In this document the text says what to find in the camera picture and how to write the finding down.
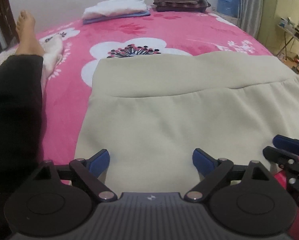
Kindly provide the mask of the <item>beige zip hoodie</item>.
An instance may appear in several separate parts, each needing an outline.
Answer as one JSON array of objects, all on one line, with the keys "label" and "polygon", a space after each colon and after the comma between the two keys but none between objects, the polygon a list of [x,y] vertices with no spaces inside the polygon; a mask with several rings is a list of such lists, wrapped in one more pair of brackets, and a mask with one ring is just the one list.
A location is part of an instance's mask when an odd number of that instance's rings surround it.
[{"label": "beige zip hoodie", "polygon": [[299,138],[299,75],[273,56],[216,51],[101,60],[75,156],[110,154],[105,184],[186,193],[200,182],[196,148],[235,164],[260,161],[276,135]]}]

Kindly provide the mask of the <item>folding side table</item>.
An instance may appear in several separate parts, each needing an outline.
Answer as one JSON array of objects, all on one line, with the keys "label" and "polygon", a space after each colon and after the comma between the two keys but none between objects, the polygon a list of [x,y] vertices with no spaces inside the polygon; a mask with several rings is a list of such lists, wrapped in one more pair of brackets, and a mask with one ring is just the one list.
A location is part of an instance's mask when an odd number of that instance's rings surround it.
[{"label": "folding side table", "polygon": [[[280,19],[280,22],[277,24],[277,27],[283,31],[284,34],[284,45],[279,49],[275,54],[276,57],[279,57],[281,54],[283,58],[287,60],[287,47],[291,42],[299,42],[299,27],[294,27],[292,24],[283,18]],[[299,60],[296,66],[292,67],[292,70],[299,74]]]}]

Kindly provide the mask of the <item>pink floral blanket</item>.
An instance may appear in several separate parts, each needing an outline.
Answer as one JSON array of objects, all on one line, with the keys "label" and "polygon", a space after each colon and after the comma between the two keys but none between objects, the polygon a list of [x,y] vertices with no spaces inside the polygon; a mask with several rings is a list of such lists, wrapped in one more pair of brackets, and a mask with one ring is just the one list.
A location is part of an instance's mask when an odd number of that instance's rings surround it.
[{"label": "pink floral blanket", "polygon": [[215,14],[152,12],[90,25],[76,21],[43,33],[41,40],[47,42],[56,34],[62,35],[64,53],[47,83],[43,137],[44,157],[56,164],[77,158],[93,75],[103,59],[216,51],[273,56],[252,36]]}]

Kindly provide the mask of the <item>person left leg black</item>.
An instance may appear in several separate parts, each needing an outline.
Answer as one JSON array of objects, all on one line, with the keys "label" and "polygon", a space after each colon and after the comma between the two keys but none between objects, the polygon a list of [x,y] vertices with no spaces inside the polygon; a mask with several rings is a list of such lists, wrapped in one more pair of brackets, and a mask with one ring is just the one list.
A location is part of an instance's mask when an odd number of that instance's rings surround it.
[{"label": "person left leg black", "polygon": [[5,202],[37,166],[45,51],[36,38],[35,24],[28,11],[21,11],[16,25],[19,46],[0,65],[0,239],[11,234]]}]

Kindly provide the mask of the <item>folded purple cloth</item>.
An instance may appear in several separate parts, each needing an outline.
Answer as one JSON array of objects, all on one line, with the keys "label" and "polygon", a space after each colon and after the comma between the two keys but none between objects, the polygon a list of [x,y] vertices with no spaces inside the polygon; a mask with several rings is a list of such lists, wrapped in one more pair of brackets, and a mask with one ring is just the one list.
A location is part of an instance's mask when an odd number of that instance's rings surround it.
[{"label": "folded purple cloth", "polygon": [[116,20],[116,19],[121,19],[121,18],[145,17],[145,16],[150,16],[150,15],[151,15],[150,11],[147,10],[147,11],[143,11],[143,12],[136,12],[133,14],[125,14],[125,15],[117,15],[117,16],[102,16],[102,17],[93,18],[90,20],[82,20],[82,22],[84,25],[87,25],[87,24],[105,22],[105,21]]}]

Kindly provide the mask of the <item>green cabinet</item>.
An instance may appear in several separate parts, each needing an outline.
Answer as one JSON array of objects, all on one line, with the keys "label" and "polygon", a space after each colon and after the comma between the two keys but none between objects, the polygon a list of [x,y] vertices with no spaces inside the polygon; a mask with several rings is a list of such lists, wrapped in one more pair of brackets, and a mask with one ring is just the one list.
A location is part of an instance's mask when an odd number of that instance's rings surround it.
[{"label": "green cabinet", "polygon": [[284,31],[278,27],[282,18],[299,24],[299,0],[264,0],[257,40],[272,54],[285,44]]}]

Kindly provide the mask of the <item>grey curtain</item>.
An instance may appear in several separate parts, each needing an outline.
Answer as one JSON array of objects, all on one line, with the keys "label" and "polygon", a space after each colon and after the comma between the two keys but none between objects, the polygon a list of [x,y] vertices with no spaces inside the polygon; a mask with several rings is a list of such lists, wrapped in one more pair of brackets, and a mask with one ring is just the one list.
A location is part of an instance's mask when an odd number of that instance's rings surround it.
[{"label": "grey curtain", "polygon": [[256,38],[259,32],[264,0],[240,0],[238,27]]}]

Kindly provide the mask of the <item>folded white towel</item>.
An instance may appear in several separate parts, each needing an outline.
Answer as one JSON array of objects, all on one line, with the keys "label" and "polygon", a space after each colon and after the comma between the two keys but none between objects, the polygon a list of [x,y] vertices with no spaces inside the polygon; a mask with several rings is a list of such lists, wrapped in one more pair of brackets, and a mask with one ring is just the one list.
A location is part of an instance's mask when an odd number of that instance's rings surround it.
[{"label": "folded white towel", "polygon": [[82,20],[113,17],[147,11],[145,0],[107,0],[85,8]]}]

